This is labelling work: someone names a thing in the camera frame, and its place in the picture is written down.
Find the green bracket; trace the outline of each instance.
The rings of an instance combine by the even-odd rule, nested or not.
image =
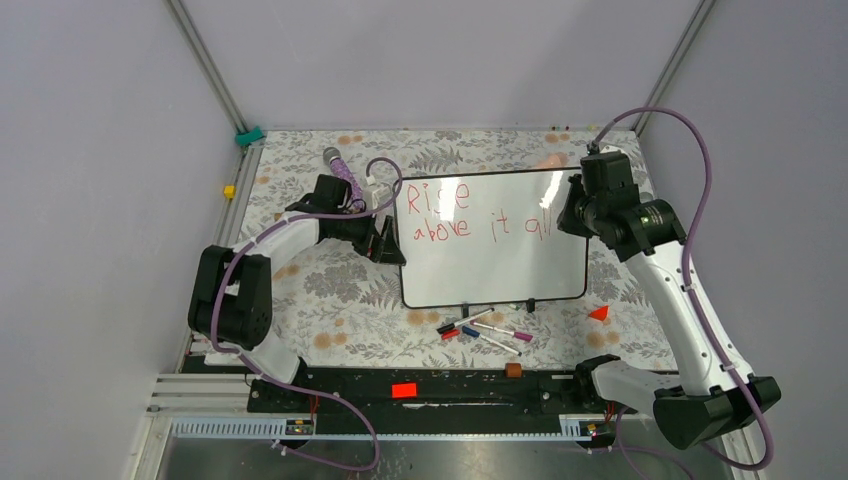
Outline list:
[[[262,129],[256,127],[247,133],[240,133],[236,135],[236,143],[239,147],[246,147],[264,136],[265,134],[262,133]]]

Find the white wall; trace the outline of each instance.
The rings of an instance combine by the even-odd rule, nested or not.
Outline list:
[[[767,414],[771,479],[848,466],[846,24],[841,0],[719,2],[664,102],[702,129],[715,164],[695,262],[734,343],[783,391]],[[645,158],[688,222],[698,151],[684,127],[652,122]]]
[[[159,1],[0,2],[0,478],[118,478],[233,131]]]
[[[643,104],[697,0],[186,0],[248,123],[547,127]]]

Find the leaf pattern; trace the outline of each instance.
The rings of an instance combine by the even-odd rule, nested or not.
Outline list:
[[[328,146],[337,146],[360,178],[366,163],[377,156],[398,161],[406,176],[425,176],[527,169],[557,152],[566,153],[569,165],[576,166],[595,133],[268,132],[242,223],[242,239],[261,233],[274,222],[275,213],[311,191],[319,173],[330,173],[321,157]],[[610,132],[606,141],[631,153],[634,181],[651,193],[633,133]],[[394,180],[389,168],[379,166],[372,173],[379,182]],[[525,343],[490,332],[492,338],[521,351],[524,368],[569,368],[604,353],[619,355],[640,368],[676,368],[644,291],[613,252],[597,239],[589,244],[588,291],[583,298],[540,303],[533,314],[497,305],[487,321],[534,338]],[[406,309],[397,268],[369,262],[349,244],[325,240],[296,256],[292,265],[298,268],[272,272],[272,332],[310,365],[501,369],[504,363],[517,360],[467,335],[442,341],[435,328],[456,320],[459,309]],[[610,307],[608,322],[587,317],[603,305]]]

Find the marker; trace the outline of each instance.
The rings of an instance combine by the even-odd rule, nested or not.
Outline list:
[[[489,338],[489,337],[483,335],[482,333],[478,332],[477,330],[474,330],[473,328],[462,327],[462,333],[464,333],[466,335],[471,335],[472,337],[475,337],[475,338],[480,338],[481,340],[485,340],[485,341],[491,343],[492,345],[496,345],[498,347],[503,348],[504,350],[506,350],[507,352],[509,352],[513,355],[518,355],[519,357],[521,356],[521,352],[519,352],[518,350],[516,350],[512,347],[507,347],[503,343],[501,343],[501,342],[499,342],[499,341],[497,341],[493,338]]]
[[[458,320],[456,322],[449,323],[447,325],[442,325],[441,327],[437,328],[436,331],[439,332],[440,334],[445,333],[445,332],[449,332],[449,331],[453,330],[454,328],[459,328],[462,325],[465,325],[466,323],[468,323],[472,320],[476,320],[476,319],[482,317],[483,315],[486,315],[487,313],[492,313],[494,311],[495,311],[494,308],[489,308],[489,309],[483,310],[480,313],[475,313],[474,315],[471,315],[470,317],[465,317],[462,320]]]
[[[473,322],[471,322],[471,325],[474,325],[475,327],[483,327],[483,328],[487,328],[487,329],[489,329],[489,330],[494,330],[494,331],[496,331],[496,332],[505,333],[505,334],[507,334],[507,335],[511,335],[511,336],[513,336],[513,337],[515,337],[515,338],[517,338],[517,339],[519,339],[519,340],[524,340],[525,342],[529,342],[530,340],[533,340],[533,335],[530,335],[529,333],[522,333],[522,332],[515,332],[515,331],[504,330],[504,329],[502,329],[502,328],[493,327],[493,326],[491,326],[491,325],[486,325],[485,323],[480,323],[480,322],[478,322],[478,321],[476,321],[476,320],[475,320],[475,321],[473,321]]]

